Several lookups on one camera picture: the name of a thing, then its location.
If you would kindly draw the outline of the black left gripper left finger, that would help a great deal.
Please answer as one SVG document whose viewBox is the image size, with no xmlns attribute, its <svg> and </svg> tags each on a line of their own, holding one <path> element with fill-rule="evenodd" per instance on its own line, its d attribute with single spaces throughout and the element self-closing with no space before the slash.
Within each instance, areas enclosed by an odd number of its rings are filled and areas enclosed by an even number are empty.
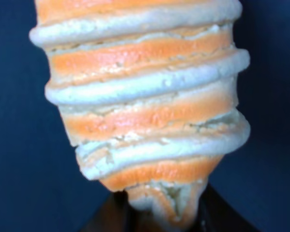
<svg viewBox="0 0 290 232">
<path fill-rule="evenodd" d="M 144 232 L 140 214 L 128 203 L 128 195 L 112 193 L 80 229 L 81 232 Z"/>
</svg>

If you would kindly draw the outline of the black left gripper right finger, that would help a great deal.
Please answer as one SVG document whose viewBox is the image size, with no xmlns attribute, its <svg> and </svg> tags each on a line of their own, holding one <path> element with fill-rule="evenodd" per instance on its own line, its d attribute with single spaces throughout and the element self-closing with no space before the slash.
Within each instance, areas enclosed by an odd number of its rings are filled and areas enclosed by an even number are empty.
<svg viewBox="0 0 290 232">
<path fill-rule="evenodd" d="M 258 232 L 211 185 L 200 197 L 198 216 L 190 232 Z"/>
</svg>

